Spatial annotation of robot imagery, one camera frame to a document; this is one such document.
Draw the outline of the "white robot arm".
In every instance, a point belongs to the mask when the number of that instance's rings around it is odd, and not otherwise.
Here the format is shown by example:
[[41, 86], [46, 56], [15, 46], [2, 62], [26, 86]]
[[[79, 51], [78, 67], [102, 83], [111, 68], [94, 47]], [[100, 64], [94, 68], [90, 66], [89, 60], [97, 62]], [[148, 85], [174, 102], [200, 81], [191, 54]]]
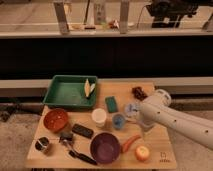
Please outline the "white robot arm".
[[177, 111], [170, 108], [170, 104], [167, 91], [155, 90], [139, 103], [141, 127], [148, 131], [158, 123], [213, 150], [213, 121]]

